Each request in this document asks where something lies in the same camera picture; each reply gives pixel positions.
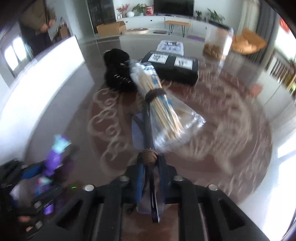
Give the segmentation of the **person's left hand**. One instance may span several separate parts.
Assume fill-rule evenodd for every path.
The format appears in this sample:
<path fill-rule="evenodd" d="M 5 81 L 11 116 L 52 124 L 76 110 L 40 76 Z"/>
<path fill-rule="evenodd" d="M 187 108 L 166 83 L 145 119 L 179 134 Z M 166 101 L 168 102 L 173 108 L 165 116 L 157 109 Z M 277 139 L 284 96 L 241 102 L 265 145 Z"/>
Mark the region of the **person's left hand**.
<path fill-rule="evenodd" d="M 35 221 L 31 216 L 19 216 L 18 221 L 21 229 L 25 230 L 26 232 L 29 232 L 35 227 Z"/>

